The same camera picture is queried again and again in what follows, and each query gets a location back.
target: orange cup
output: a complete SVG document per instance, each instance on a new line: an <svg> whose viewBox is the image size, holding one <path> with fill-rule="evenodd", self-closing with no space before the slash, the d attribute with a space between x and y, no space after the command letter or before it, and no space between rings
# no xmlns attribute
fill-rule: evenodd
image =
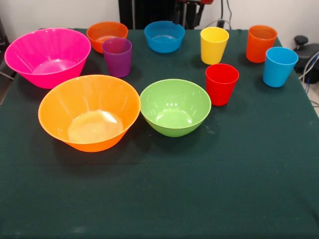
<svg viewBox="0 0 319 239"><path fill-rule="evenodd" d="M93 49L100 53L103 53L102 44L107 39L112 37L127 38L128 33L129 30L124 24L114 21L99 22L90 26L86 31Z"/></svg>
<svg viewBox="0 0 319 239"><path fill-rule="evenodd" d="M89 75L68 80L42 100L38 118L52 137L85 152L115 145L137 119L139 94L113 76Z"/></svg>
<svg viewBox="0 0 319 239"><path fill-rule="evenodd" d="M266 51L271 48L277 37L277 32L272 27L255 25L249 29L247 39L246 57L254 63L266 60Z"/></svg>

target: black knob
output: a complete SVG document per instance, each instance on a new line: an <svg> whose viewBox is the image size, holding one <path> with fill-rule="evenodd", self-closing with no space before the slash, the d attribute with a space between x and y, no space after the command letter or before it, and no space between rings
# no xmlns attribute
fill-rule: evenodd
<svg viewBox="0 0 319 239"><path fill-rule="evenodd" d="M297 46L303 46L308 42L308 38L305 36L296 36L295 37L295 43L297 44Z"/></svg>

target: blue cup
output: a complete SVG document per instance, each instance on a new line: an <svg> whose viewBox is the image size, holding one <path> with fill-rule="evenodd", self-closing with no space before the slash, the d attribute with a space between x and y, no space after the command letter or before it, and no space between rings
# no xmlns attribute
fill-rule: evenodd
<svg viewBox="0 0 319 239"><path fill-rule="evenodd" d="M176 51L185 36L185 29L171 21L155 21L144 29L149 47L159 53Z"/></svg>
<svg viewBox="0 0 319 239"><path fill-rule="evenodd" d="M285 47L272 47L266 52L263 81L270 87L281 87L285 84L295 64L298 55Z"/></svg>

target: pink bowl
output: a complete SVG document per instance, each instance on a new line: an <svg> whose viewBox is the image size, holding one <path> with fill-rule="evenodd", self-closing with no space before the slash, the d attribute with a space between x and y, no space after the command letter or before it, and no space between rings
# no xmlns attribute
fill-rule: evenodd
<svg viewBox="0 0 319 239"><path fill-rule="evenodd" d="M89 39L66 28L47 28L16 39L7 48L6 64L38 87L52 89L78 77L91 51Z"/></svg>

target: orange bowl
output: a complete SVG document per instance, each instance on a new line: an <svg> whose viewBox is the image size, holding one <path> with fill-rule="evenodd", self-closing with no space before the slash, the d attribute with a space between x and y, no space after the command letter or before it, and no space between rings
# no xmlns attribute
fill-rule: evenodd
<svg viewBox="0 0 319 239"><path fill-rule="evenodd" d="M112 37L127 38L128 33L129 30L124 24L115 21L99 22L90 26L86 31L93 49L100 53L103 53L102 44L107 39Z"/></svg>
<svg viewBox="0 0 319 239"><path fill-rule="evenodd" d="M68 80L42 100L38 118L52 137L85 152L114 146L137 119L139 94L112 76L89 75Z"/></svg>

